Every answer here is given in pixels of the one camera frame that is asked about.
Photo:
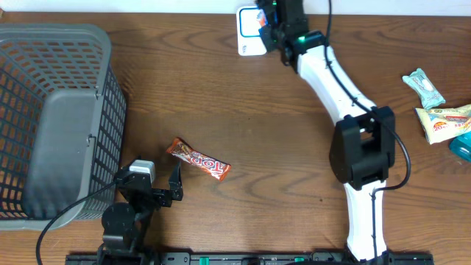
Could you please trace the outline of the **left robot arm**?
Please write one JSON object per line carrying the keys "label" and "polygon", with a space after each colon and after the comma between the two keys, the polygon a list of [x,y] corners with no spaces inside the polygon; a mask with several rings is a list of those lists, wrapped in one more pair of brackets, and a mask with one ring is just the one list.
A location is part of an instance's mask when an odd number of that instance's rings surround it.
{"label": "left robot arm", "polygon": [[102,215],[103,242],[113,252],[137,252],[142,248],[146,230],[155,211],[171,207],[183,199],[181,164],[170,177],[167,189],[155,188],[155,164],[136,159],[115,174],[116,189],[125,202],[116,202]]}

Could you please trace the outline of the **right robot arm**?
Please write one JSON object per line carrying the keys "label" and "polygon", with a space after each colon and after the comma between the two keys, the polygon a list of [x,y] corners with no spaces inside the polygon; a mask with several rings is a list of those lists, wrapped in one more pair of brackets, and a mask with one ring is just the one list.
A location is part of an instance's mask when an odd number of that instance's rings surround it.
{"label": "right robot arm", "polygon": [[302,1],[256,5],[266,50],[280,51],[282,63],[311,86],[334,124],[329,161],[346,192],[349,261],[386,264],[382,200],[397,141],[392,109],[377,107],[360,92],[336,59],[331,31],[309,29]]}

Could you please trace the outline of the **brown chocolate bar wrapper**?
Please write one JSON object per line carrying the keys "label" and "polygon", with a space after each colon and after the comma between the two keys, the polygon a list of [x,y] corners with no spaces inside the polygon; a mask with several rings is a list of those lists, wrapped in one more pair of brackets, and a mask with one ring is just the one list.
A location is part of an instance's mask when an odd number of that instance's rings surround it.
{"label": "brown chocolate bar wrapper", "polygon": [[198,167],[218,181],[223,181],[232,169],[229,163],[222,162],[196,151],[181,138],[175,138],[166,152],[192,166]]}

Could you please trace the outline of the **yellow snack bag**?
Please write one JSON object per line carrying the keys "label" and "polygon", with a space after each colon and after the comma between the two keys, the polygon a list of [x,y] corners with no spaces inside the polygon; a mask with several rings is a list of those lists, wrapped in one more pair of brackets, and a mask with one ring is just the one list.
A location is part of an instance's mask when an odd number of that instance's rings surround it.
{"label": "yellow snack bag", "polygon": [[437,144],[470,132],[470,105],[457,108],[416,108],[429,144]]}

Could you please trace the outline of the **light teal wet wipes pack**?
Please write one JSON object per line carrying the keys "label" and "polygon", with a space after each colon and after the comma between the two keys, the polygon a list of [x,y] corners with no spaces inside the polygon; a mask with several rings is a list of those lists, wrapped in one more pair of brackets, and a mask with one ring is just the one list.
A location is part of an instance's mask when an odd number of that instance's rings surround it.
{"label": "light teal wet wipes pack", "polygon": [[446,102],[421,68],[409,75],[402,76],[402,81],[417,93],[422,107],[426,110],[438,107]]}

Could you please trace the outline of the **teal mouthwash bottle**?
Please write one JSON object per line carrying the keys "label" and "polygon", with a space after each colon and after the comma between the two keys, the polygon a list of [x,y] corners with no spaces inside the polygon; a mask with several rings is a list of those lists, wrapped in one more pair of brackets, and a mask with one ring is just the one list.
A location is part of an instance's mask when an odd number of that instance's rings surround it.
{"label": "teal mouthwash bottle", "polygon": [[449,145],[449,149],[452,153],[468,162],[471,161],[470,137],[471,132],[467,132],[454,138]]}

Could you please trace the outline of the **small orange snack packet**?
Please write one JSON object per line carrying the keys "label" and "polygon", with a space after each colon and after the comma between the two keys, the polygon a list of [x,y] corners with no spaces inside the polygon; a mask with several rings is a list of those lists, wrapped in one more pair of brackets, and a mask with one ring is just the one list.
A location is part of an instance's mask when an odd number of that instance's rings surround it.
{"label": "small orange snack packet", "polygon": [[259,9],[258,14],[256,16],[256,20],[259,23],[260,27],[264,27],[267,25],[266,15],[262,9]]}

